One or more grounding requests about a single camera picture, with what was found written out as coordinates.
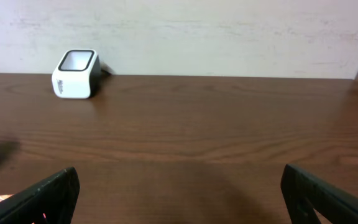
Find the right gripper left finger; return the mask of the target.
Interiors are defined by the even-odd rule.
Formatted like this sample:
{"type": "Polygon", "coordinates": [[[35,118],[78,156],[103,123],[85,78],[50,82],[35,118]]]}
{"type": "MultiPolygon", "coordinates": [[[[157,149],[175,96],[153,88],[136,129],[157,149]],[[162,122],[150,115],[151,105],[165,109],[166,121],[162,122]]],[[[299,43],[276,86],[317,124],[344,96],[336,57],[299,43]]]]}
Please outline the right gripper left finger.
{"type": "Polygon", "coordinates": [[[0,223],[70,224],[80,192],[74,167],[67,167],[0,202],[0,223]]]}

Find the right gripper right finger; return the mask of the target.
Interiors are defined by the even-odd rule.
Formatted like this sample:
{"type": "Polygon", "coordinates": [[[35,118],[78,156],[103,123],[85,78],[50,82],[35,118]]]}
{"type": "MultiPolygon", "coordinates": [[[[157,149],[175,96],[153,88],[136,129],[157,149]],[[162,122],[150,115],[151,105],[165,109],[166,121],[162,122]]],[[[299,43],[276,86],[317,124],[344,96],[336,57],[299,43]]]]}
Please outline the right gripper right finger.
{"type": "Polygon", "coordinates": [[[358,223],[358,198],[293,164],[280,183],[292,223],[319,223],[319,212],[331,223],[358,223]]]}

